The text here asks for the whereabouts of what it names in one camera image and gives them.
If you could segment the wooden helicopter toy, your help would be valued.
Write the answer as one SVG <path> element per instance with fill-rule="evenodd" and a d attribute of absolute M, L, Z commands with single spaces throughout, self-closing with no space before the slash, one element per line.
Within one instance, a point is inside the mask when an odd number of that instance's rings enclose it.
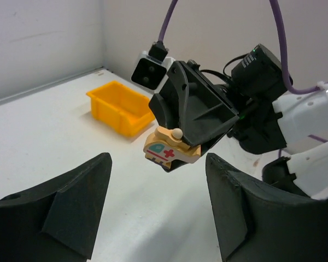
<path fill-rule="evenodd" d="M 145 158 L 169 171 L 174 162 L 194 163 L 201 157 L 201 145 L 189 146 L 183 141 L 180 128 L 158 126 L 144 144 Z"/>

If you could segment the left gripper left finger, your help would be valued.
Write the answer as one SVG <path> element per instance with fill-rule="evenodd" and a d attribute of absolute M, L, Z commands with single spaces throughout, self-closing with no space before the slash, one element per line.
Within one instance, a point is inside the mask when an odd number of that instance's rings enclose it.
<path fill-rule="evenodd" d="M 93 254 L 112 158 L 0 199 L 0 261 L 87 261 Z"/>

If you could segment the yellow plastic bin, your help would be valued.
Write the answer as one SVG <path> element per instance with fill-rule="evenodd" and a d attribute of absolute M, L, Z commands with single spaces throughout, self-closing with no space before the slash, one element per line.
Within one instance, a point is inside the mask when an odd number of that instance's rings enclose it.
<path fill-rule="evenodd" d="M 141 133 L 155 116 L 149 109 L 150 99 L 118 81 L 111 81 L 86 95 L 91 99 L 94 119 L 127 138 Z"/>

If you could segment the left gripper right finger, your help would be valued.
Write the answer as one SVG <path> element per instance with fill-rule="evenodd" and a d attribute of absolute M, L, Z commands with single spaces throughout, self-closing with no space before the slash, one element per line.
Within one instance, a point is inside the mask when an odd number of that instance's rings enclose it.
<path fill-rule="evenodd" d="M 328 261 L 328 198 L 278 189 L 214 153 L 206 177 L 223 261 Z"/>

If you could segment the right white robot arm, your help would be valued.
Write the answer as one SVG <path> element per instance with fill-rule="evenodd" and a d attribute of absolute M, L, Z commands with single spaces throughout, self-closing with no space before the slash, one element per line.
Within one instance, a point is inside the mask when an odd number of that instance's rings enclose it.
<path fill-rule="evenodd" d="M 149 102 L 158 124 L 179 128 L 183 141 L 202 152 L 228 136 L 252 154 L 317 139 L 328 129 L 328 82 L 294 90 L 282 63 L 261 44 L 235 63 L 231 75 L 214 72 L 222 80 L 215 85 L 194 61 L 175 61 Z"/>

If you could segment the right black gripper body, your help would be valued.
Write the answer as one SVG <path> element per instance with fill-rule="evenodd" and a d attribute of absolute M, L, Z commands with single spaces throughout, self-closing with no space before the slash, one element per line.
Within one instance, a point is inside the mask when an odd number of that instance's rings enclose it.
<path fill-rule="evenodd" d="M 230 75 L 201 69 L 193 60 L 189 60 L 188 65 L 212 94 L 204 94 L 199 87 L 190 88 L 189 93 L 205 103 L 215 103 L 212 108 L 199 110 L 190 117 L 189 145 L 211 148 L 227 135 L 253 154 L 286 146 L 278 124 L 282 114 L 273 107 L 273 102 L 286 92 L 286 87 L 281 63 L 267 47 L 258 44 L 241 56 Z"/>

